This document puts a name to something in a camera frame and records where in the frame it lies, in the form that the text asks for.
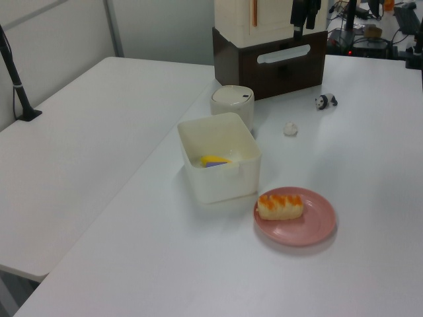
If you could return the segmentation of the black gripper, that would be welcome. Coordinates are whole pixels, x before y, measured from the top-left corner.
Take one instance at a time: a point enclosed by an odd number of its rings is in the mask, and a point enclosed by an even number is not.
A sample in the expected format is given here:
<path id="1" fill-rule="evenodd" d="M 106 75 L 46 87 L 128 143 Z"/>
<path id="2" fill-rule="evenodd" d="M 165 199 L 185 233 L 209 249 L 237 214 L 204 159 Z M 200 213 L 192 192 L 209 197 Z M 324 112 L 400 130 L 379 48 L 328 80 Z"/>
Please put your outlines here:
<path id="1" fill-rule="evenodd" d="M 321 0 L 293 0 L 290 23 L 293 26 L 293 37 L 301 38 L 303 34 L 303 16 L 307 16 L 306 29 L 315 28 L 317 13 L 321 8 Z"/>

